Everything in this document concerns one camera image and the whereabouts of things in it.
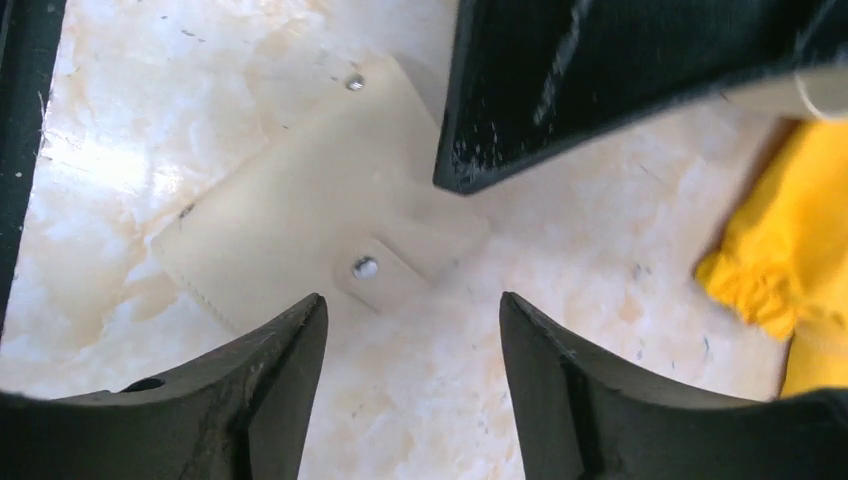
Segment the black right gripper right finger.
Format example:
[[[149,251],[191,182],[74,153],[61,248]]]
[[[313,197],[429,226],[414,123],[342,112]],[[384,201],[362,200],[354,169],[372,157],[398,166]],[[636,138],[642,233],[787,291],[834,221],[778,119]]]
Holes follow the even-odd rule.
[[[847,393],[756,402],[658,375],[500,303],[505,370],[529,479],[843,479]]]

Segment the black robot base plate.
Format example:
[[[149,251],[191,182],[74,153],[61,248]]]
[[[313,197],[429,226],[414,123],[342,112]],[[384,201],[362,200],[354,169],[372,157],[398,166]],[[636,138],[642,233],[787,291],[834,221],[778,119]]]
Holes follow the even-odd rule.
[[[1,325],[32,189],[65,0],[1,3]]]

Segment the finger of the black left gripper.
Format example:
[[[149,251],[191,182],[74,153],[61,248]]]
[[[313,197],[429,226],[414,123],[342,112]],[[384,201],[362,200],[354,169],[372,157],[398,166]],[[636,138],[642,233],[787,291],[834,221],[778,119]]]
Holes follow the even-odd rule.
[[[471,195],[666,109],[846,60],[843,1],[463,1],[433,182]]]

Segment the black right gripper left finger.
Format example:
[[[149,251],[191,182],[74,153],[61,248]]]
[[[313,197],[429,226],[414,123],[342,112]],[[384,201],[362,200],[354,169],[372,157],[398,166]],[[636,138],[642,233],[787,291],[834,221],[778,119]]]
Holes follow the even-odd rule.
[[[294,479],[328,334],[312,294],[261,327],[118,391],[1,396],[5,479]]]

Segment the beige card holder wallet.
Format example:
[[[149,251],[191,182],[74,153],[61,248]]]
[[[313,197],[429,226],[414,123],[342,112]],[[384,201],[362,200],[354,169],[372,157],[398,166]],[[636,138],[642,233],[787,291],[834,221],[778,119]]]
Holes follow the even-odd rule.
[[[187,205],[153,250],[237,335],[312,293],[393,310],[489,233],[468,199],[433,185],[438,137],[401,65],[372,61]]]

